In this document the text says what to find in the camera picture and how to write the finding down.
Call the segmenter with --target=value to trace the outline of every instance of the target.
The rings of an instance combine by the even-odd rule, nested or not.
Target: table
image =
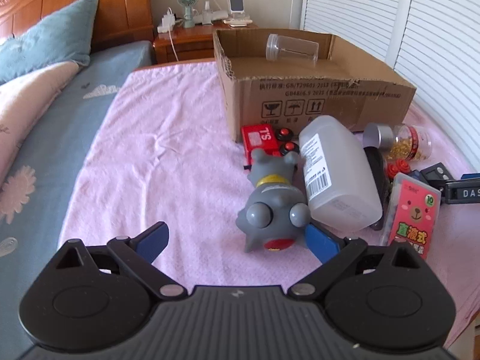
[[[249,24],[241,28],[257,28],[257,26],[255,24]],[[212,58],[214,56],[213,32],[216,29],[232,29],[232,27],[223,23],[221,20],[215,21],[211,26],[198,24],[192,28],[183,28],[181,24],[176,25],[171,35],[178,60],[185,61],[189,59]],[[158,64],[176,62],[168,32],[158,34],[153,42],[153,47]]]

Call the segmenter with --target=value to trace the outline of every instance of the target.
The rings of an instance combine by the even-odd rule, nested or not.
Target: yellow collar
[[[290,184],[290,182],[286,178],[284,178],[283,176],[268,175],[268,176],[265,176],[264,178],[261,178],[260,180],[258,180],[257,185],[255,187],[258,188],[262,184],[266,184],[266,183]]]

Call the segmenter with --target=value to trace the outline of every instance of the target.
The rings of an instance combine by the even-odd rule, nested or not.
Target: cardboard box
[[[318,42],[316,67],[266,60],[268,35]],[[331,34],[299,30],[217,30],[214,52],[234,140],[242,126],[270,123],[296,135],[318,115],[331,115],[351,131],[369,122],[399,124],[415,87],[384,62]]]

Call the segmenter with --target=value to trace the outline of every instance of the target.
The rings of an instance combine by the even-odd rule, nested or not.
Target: silver lid
[[[393,130],[387,124],[369,123],[363,131],[363,147],[376,147],[380,151],[389,151],[395,142]]]

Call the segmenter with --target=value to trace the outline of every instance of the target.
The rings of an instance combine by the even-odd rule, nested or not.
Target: small fan
[[[193,7],[198,0],[177,0],[178,3],[185,7],[185,15],[183,16],[183,27],[190,28],[195,27],[194,17],[192,15],[191,7]]]

